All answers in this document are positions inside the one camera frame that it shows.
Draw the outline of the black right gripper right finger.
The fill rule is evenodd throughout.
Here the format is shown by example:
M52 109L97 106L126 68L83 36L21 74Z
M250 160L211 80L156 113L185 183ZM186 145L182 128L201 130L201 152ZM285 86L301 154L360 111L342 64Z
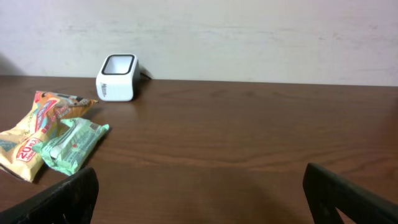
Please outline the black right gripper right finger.
M315 223L397 224L397 205L316 164L309 163L303 190Z

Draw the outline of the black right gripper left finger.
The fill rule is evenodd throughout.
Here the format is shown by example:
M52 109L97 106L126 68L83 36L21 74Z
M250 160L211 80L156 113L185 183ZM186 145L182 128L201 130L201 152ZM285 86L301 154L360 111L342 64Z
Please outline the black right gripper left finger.
M94 168L84 168L1 212L1 223L90 223L99 193Z

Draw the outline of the light green snack packet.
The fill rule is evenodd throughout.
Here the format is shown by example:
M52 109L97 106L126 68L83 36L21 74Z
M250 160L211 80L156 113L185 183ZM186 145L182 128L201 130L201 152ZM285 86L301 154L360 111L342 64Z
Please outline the light green snack packet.
M63 119L61 123L68 129L48 142L36 144L33 151L39 153L51 169L71 176L80 170L97 142L109 131L109 125L83 118Z

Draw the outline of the yellow chips bag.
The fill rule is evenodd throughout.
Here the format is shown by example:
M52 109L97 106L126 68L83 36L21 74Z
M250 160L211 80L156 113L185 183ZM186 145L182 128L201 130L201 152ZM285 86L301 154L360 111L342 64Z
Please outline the yellow chips bag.
M37 91L28 114L15 127L1 132L1 169L33 182L44 163L33 147L60 136L67 130L62 119L81 117L95 103L80 96Z

